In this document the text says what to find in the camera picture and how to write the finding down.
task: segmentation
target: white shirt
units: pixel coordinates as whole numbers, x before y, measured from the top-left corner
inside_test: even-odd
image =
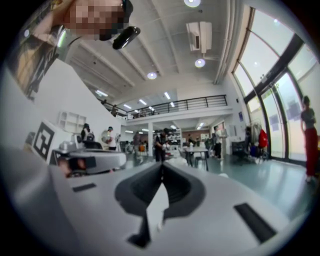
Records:
[[[216,136],[216,139],[215,139],[215,142],[216,143],[222,143],[222,133],[221,133],[221,130],[217,130],[215,132],[215,136]]]
[[[109,142],[109,147],[111,148],[115,148],[117,146],[116,144],[116,133],[115,131],[110,131],[110,135],[109,135],[110,139],[112,139],[110,142]]]

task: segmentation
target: glass window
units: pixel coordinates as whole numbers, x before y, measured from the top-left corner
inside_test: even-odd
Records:
[[[255,10],[251,30],[265,40],[280,56],[294,36],[294,33],[276,18],[258,10]]]
[[[305,136],[300,127],[302,106],[295,86],[288,74],[282,76],[276,83],[278,94],[284,108],[289,137],[289,158],[306,160]]]
[[[269,89],[262,95],[263,104],[269,121],[271,137],[271,156],[285,157],[284,124],[279,114],[279,107]]]
[[[256,86],[262,76],[265,76],[271,70],[278,59],[279,57],[269,46],[251,33],[240,61]]]
[[[251,122],[259,122],[261,124],[262,129],[266,132],[265,117],[260,106],[258,97],[254,97],[252,100],[250,100],[248,102],[248,106],[250,111]]]
[[[235,78],[238,80],[240,88],[242,89],[243,96],[247,96],[254,89],[254,87],[240,64],[238,64],[238,67],[236,68],[234,75]]]
[[[315,64],[317,59],[309,47],[304,44],[298,54],[289,64],[293,76],[296,80],[301,79]]]
[[[320,64],[308,46],[304,45],[289,65],[289,68],[297,79],[302,94],[308,95],[310,98],[310,104],[317,121],[315,127],[318,134],[320,134]]]

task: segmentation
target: air conditioner unit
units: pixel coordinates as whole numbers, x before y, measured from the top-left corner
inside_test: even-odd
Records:
[[[190,50],[205,54],[212,48],[212,23],[211,22],[192,22],[186,24],[188,32]]]
[[[190,50],[192,52],[200,50],[201,41],[200,41],[199,23],[198,22],[187,23],[186,30],[188,31]]]

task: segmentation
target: white shelf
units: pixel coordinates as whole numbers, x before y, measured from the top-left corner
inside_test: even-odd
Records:
[[[80,134],[87,118],[77,113],[61,111],[58,126],[66,132]]]

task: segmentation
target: black slot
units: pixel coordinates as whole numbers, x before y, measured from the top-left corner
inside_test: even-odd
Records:
[[[81,191],[84,191],[84,190],[89,190],[89,189],[92,189],[92,188],[95,188],[97,185],[94,184],[94,183],[89,183],[89,184],[86,184],[86,185],[82,185],[82,186],[75,186],[72,188],[72,190],[74,192],[81,192]]]
[[[272,238],[277,232],[248,205],[247,203],[234,206],[234,209],[242,217],[260,243]]]

